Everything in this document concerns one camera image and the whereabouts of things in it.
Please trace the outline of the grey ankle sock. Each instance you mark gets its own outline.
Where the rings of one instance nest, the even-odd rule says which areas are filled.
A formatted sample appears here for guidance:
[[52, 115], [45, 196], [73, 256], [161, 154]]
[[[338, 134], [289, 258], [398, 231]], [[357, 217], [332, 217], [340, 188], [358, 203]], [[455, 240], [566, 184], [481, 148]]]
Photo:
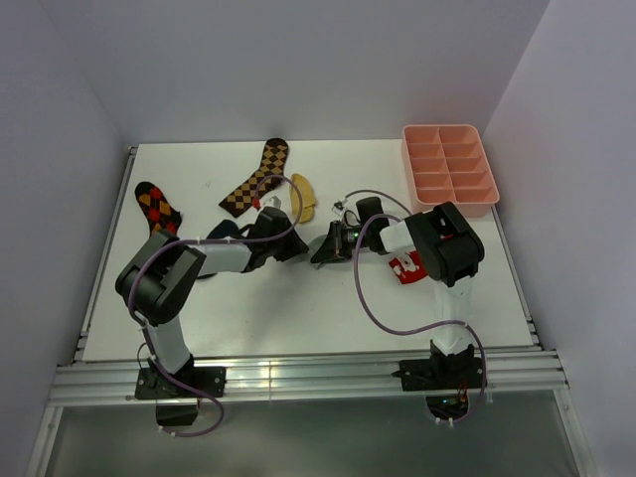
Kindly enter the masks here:
[[331, 262], [334, 257], [333, 241], [327, 236], [315, 238], [308, 245], [309, 257], [308, 263], [314, 268], [320, 267]]

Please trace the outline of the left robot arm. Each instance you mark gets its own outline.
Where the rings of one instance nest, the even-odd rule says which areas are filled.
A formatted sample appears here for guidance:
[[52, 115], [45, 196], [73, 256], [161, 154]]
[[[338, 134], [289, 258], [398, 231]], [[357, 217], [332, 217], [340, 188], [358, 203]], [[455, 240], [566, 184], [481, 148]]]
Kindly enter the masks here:
[[194, 358], [179, 313], [197, 280], [250, 273], [271, 257], [284, 262], [307, 251], [289, 217], [274, 207], [261, 209], [243, 228], [223, 220], [201, 242], [180, 240], [168, 230], [152, 234], [116, 278], [115, 291], [142, 325], [151, 354], [163, 367], [158, 386], [181, 397], [194, 383]]

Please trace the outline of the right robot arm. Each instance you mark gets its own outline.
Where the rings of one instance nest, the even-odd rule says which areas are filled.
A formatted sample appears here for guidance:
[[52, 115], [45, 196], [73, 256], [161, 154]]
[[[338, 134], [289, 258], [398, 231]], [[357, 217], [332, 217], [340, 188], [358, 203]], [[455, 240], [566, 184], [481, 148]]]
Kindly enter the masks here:
[[[432, 380], [449, 388], [465, 372], [459, 358], [472, 355], [483, 345], [469, 324], [474, 277], [485, 258], [483, 242], [451, 202], [439, 204], [424, 213], [409, 214], [400, 220], [385, 213], [380, 198], [357, 202], [358, 222], [348, 222], [344, 203], [334, 205], [341, 218], [310, 246], [309, 262], [319, 268], [351, 260], [354, 284], [360, 304], [371, 321], [394, 336], [432, 333], [431, 352], [440, 357], [430, 363]], [[389, 254], [397, 266], [402, 283], [428, 278], [434, 285], [437, 321], [411, 330], [397, 330], [382, 323], [371, 311], [362, 290], [359, 269], [361, 251]]]

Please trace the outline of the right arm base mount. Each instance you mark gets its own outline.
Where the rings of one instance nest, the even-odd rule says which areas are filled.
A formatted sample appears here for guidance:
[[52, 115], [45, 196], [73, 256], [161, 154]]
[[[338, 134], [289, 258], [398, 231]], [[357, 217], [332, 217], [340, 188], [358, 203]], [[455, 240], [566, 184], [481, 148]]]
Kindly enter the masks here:
[[392, 377], [400, 380], [405, 393], [426, 392], [425, 403], [430, 414], [449, 425], [471, 412], [470, 391], [482, 398], [487, 387], [483, 360], [468, 357], [431, 355], [426, 359], [402, 360]]

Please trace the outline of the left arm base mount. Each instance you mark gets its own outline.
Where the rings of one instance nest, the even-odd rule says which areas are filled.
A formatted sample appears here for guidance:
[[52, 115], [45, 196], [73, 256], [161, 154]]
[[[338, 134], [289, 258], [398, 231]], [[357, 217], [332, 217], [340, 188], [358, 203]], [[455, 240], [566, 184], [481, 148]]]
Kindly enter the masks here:
[[224, 395], [227, 378], [225, 367], [196, 367], [187, 364], [176, 375], [161, 372], [150, 362], [137, 376], [136, 400], [155, 402], [155, 420], [163, 430], [184, 433], [199, 416], [201, 401], [209, 399], [225, 416], [219, 398]]

